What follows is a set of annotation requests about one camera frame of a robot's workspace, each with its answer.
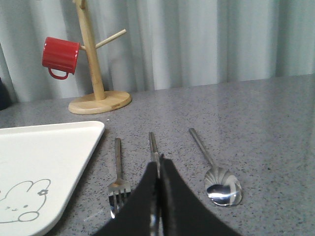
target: bunny illustration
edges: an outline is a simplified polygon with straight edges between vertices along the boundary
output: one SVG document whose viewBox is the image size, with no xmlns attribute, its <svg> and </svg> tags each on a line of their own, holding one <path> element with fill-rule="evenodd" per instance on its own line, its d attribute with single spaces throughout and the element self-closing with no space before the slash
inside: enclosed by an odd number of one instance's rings
<svg viewBox="0 0 315 236">
<path fill-rule="evenodd" d="M 13 186 L 0 199 L 0 224 L 35 220 L 46 202 L 49 179 L 24 181 Z"/>
</svg>

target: speckled granite surface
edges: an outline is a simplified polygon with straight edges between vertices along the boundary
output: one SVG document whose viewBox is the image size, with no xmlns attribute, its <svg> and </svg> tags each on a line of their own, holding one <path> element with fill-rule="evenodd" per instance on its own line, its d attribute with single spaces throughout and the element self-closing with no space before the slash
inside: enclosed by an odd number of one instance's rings
<svg viewBox="0 0 315 236">
<path fill-rule="evenodd" d="M 98 120 L 105 124 L 91 160 L 48 236 L 87 236 L 110 219 L 107 185 L 116 177 L 114 139 L 122 139 L 124 178 L 133 189 L 150 161 L 148 133 L 173 160 L 201 202 L 245 236 L 315 235 L 315 76 L 132 93 L 124 108 L 98 115 L 68 112 L 71 99 L 15 104 L 0 111 L 0 128 Z M 218 165 L 242 184 L 240 205 L 210 202 L 209 166 L 194 127 Z"/>
</svg>

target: wooden base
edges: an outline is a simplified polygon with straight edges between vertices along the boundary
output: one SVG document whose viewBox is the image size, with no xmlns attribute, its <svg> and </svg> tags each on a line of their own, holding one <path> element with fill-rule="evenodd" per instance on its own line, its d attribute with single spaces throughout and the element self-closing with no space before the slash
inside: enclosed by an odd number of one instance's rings
<svg viewBox="0 0 315 236">
<path fill-rule="evenodd" d="M 128 105 L 131 96 L 124 91 L 105 91 L 105 99 L 96 101 L 94 93 L 79 97 L 70 102 L 68 109 L 74 114 L 98 114 L 113 111 Z"/>
</svg>

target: spoon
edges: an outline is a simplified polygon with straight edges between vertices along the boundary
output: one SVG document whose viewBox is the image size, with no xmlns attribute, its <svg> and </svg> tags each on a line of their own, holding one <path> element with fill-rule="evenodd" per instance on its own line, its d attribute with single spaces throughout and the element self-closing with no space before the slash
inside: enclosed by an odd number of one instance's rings
<svg viewBox="0 0 315 236">
<path fill-rule="evenodd" d="M 222 207 L 238 205 L 242 199 L 242 187 L 238 179 L 235 175 L 214 163 L 194 128 L 190 128 L 189 132 L 211 165 L 204 177 L 208 197 L 214 204 Z"/>
</svg>

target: fork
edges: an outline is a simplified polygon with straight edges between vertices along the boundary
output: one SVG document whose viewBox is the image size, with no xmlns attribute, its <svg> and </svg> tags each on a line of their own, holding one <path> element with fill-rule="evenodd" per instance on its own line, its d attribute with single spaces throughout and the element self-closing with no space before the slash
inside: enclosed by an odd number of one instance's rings
<svg viewBox="0 0 315 236">
<path fill-rule="evenodd" d="M 115 138 L 117 179 L 108 186 L 110 214 L 114 219 L 131 194 L 130 183 L 122 179 L 121 139 Z"/>
</svg>

